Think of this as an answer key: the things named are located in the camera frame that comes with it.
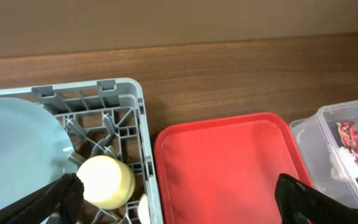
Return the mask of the white napkin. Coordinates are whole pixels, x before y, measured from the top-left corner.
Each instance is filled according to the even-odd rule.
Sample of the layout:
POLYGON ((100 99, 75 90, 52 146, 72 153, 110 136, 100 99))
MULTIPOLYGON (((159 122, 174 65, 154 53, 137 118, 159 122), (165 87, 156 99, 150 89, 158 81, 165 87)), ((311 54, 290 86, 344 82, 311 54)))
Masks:
POLYGON ((329 152, 329 161, 332 165, 331 177, 333 179, 341 182, 348 181, 348 177, 341 170, 340 162, 343 163, 344 168, 349 173, 351 179, 358 179, 358 165, 355 162, 355 156, 353 156, 348 149, 342 146, 337 150, 339 160, 336 158, 333 149, 330 149, 329 152))

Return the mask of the red snack wrapper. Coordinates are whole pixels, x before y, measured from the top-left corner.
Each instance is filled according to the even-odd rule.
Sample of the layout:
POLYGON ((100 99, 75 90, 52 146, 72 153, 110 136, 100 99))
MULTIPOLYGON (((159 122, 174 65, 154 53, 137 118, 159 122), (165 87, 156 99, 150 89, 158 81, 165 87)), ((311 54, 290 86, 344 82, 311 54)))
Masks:
POLYGON ((344 145, 350 156, 353 158, 358 168, 358 132, 356 130, 355 122, 340 121, 337 122, 337 128, 342 144, 344 145))

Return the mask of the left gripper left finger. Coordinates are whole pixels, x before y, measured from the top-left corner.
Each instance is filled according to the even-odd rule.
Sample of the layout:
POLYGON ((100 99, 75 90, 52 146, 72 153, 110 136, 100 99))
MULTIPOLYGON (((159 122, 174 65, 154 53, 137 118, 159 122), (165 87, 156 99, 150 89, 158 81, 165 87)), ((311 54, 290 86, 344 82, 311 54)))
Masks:
POLYGON ((0 210, 0 223, 75 224, 84 202, 84 185, 76 174, 58 180, 0 210))

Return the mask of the yellow plastic cup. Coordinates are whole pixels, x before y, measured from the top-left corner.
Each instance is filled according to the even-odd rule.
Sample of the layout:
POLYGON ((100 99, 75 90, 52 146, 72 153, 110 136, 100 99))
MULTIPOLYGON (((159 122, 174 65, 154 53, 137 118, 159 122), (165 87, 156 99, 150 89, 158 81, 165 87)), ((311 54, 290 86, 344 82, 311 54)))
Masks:
POLYGON ((76 175, 84 185, 84 199, 98 208, 119 208, 134 193, 135 175, 132 169, 109 156, 94 156, 86 160, 76 175))

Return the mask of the light blue plate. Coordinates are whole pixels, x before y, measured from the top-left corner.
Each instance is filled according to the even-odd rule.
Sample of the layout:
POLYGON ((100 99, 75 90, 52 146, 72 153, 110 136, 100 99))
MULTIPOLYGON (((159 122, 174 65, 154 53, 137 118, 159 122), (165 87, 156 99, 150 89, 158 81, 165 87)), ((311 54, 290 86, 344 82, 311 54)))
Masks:
POLYGON ((0 98, 0 210, 75 173, 73 145, 60 122, 35 103, 0 98))

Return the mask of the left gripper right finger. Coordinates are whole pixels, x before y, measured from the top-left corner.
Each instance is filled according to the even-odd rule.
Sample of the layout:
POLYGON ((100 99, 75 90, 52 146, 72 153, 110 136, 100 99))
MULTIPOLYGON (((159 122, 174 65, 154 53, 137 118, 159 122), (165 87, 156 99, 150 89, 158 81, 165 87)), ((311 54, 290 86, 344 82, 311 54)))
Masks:
POLYGON ((358 209, 349 208, 288 174, 279 175, 275 200, 283 224, 358 224, 358 209))

